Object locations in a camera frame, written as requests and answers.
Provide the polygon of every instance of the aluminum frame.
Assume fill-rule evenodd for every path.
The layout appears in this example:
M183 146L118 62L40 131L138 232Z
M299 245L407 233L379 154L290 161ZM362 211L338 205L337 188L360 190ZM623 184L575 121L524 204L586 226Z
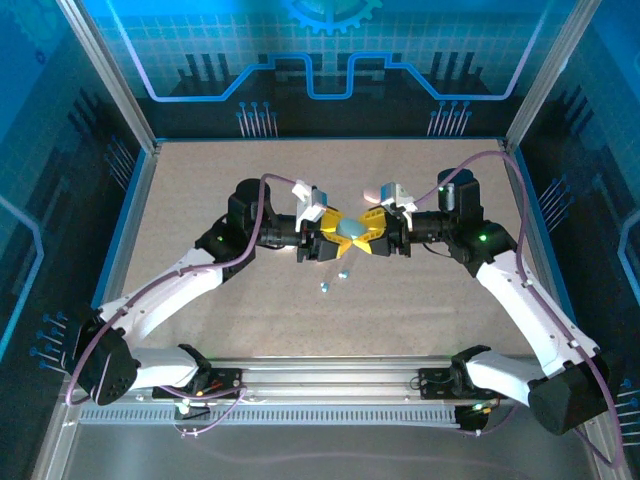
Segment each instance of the aluminum frame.
M60 10L67 18L71 29L84 48L89 60L104 82L107 90L125 121L131 128L138 143L147 153L156 148L156 137L142 113L131 89L120 72L113 56L109 52L102 36L98 33L95 22L87 12L82 2L74 0L56 0Z
M578 0L569 14L507 131L509 153L513 153L524 139L601 2L602 0Z

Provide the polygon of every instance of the enclosure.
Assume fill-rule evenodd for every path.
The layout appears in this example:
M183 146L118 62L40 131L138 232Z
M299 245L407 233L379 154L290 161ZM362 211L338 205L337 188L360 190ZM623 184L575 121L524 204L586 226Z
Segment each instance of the enclosure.
M637 2L23 0L0 8L0 371L12 452L3 476L637 475ZM302 419L319 409L346 420L238 414L185 442L172 426L174 406L147 391L103 407L111 417L95 405L64 405L68 376L51 350L52 324L172 265L226 214L243 179L302 179L358 218L372 206L363 190L394 181L418 198L439 172L488 150L512 155L524 176L524 255L537 278L582 331L626 362L617 413L628 468L607 469L577 436L551 436L523 408L478 439L355 420L354 408L424 414L415 372L468 347L535 360L464 268L417 247L410 259L352 249L317 265L298 264L287 249L260 250L229 285L144 342L188 343L214 365L243 368L256 405L241 405L241 414ZM525 208L513 170L496 156L469 168L485 216L517 237ZM270 185L275 210L294 214L290 189ZM503 402L491 424L510 408ZM607 414L585 427L612 457Z

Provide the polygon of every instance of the gear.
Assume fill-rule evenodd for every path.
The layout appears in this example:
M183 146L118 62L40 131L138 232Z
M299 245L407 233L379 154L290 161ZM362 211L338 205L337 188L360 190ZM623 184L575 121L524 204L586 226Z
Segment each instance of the gear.
M346 33L348 27L359 28L362 19L371 20L373 9L382 7L382 0L282 0L282 4L301 28L333 35L336 30Z
M60 26L60 10L55 0L0 0L13 15L22 33L36 48L44 49Z

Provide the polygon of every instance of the purple cable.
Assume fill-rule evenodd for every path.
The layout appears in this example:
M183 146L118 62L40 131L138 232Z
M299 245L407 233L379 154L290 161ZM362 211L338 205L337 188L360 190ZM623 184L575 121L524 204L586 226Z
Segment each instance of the purple cable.
M218 418L215 422L207 425L206 427L201 428L200 430L193 430L191 432L188 432L185 428L183 428L181 430L177 425L174 425L175 429L178 432L180 432L182 435L189 435L189 436L192 436L192 437L197 437L201 433L208 432L209 430L212 430L215 427L217 427L218 425L220 425L224 421L224 419L227 418L229 415L231 415L231 412L233 412L236 409L236 407L238 405L240 405L240 402L242 401L242 399L244 398L245 394L247 393L247 388L244 387L244 386L241 386L241 387L238 387L237 389L230 389L230 390L226 390L224 392L218 392L217 395L221 396L221 395L225 395L226 393L232 393L232 390L236 391L236 392L240 391L240 395L238 395L238 398L236 399L236 401L233 402L233 404L227 409L227 411L224 412L220 416L220 418ZM203 398L215 398L215 397L213 397L212 395L207 395L207 397L195 397L195 398L198 398L198 399L202 400Z
M234 260L231 260L229 262L224 262L224 263L218 263L215 265L212 264L205 264L205 265L193 265L190 267L185 267L181 270L177 270L177 271L173 271L173 272L169 272L166 275L163 275L162 277L159 277L157 279L155 279L153 282L149 283L148 285L146 285L145 287L141 288L135 295L133 295L129 301L123 306L121 307L103 326L102 328L98 331L98 333L96 334L95 337L93 337L93 339L89 342L89 344L87 345L87 348L85 348L84 352L82 352L82 355L80 355L80 358L78 359L78 363L76 364L76 368L73 370L73 374L71 375L71 379L69 380L69 386L67 388L67 392L65 394L65 401L67 403L67 405L69 406L75 406L75 405L80 405L81 403L86 402L87 400L89 400L89 395L87 395L86 397L82 398L81 400L78 401L74 401L73 400L73 390L76 387L76 384L78 383L78 378L80 377L80 373L82 372L82 369L84 368L85 364L87 363L87 360L89 359L89 356L91 355L91 353L93 353L93 350L95 350L96 346L98 345L98 342L100 341L100 339L107 333L107 331L120 319L122 318L124 315L126 315L126 312L133 307L133 305L135 305L135 303L140 300L140 298L142 298L144 295L146 295L148 292L150 292L151 290L153 290L155 287L157 287L158 285L164 283L165 281L175 277L175 276L182 276L185 273L189 273L189 272L193 272L193 271L199 271L199 270L210 270L212 268L215 269L222 269L222 268L229 268L229 267L233 267L234 265L237 265L241 262L243 262L252 252L253 248L256 245L256 241L258 240L258 235L260 233L260 224L262 223L262 214L264 212L264 192L265 192L265 185L267 182L267 179L274 179L274 180L280 180L281 182L287 183L289 185L295 185L295 182L292 180L289 180L288 178L284 178L281 177L279 175L274 175L271 173L265 173L262 178L260 178L260 188L258 190L258 212L256 215L256 223L253 227L253 232L251 233L251 237L249 239L249 244L247 245L246 250L242 253L242 255L240 255L238 258L235 258Z
M526 228L527 218L528 218L529 196L527 195L527 189L525 187L524 178L522 177L522 173L518 168L518 164L513 160L513 158L511 158L511 156L507 155L505 152L491 151L491 150L476 153L475 155L469 157L464 162L462 162L456 169L454 169L449 175L447 175L447 177L442 182L440 182L435 188L433 188L423 197L416 200L415 204L418 205L420 203L424 203L427 200L429 200L433 195L435 195L435 193L438 191L439 188L444 187L447 183L449 183L449 181L453 177L455 177L463 168L465 168L470 163L473 163L480 158L494 156L494 155L502 158L506 163L508 163L511 166L511 168L513 169L513 172L516 175L516 178L518 179L518 183L520 184L520 191L522 192L522 222L520 224L520 232L518 233L518 246L516 247L516 263L518 265L518 274L520 275L520 279L522 280L523 283L526 283L528 281L528 278L525 273L525 268L523 265L522 248L524 246L525 228ZM560 318L556 315L553 309L547 304L544 298L542 298L542 296L536 290L536 288L533 285L530 285L528 288L530 289L531 295L533 296L533 298L535 298L536 302L538 302L538 304L542 307L545 313L549 315L553 323L558 327L558 329L567 338L567 340L569 340L569 342L575 340L575 337L573 336L571 331L565 326L564 323L562 323ZM624 458L624 455L623 455L624 450L623 450L623 442L622 442L622 431L620 430L620 421L618 420L615 401L613 400L613 397L611 396L611 392L607 387L607 382L605 381L604 377L600 373L600 370L598 370L596 365L593 363L593 360L591 360L591 357L589 357L587 352L585 352L585 350L581 346L578 346L576 348L576 351L582 357L582 359L585 361L585 363L588 365L589 369L593 373L593 376L595 377L596 382L600 387L600 390L602 390L602 394L604 396L605 402L607 403L609 415L611 416L611 421L614 426L614 436L616 441L616 452L613 457L613 460L609 460L608 458L606 458L604 454L600 450L598 450L598 448L593 443L591 443L589 439L586 438L586 436L582 432L577 430L576 432L578 436L582 440L584 440L587 446L593 451L594 455L596 455L600 460L602 460L602 462L607 467L616 469L620 467L620 465L622 464L622 461Z

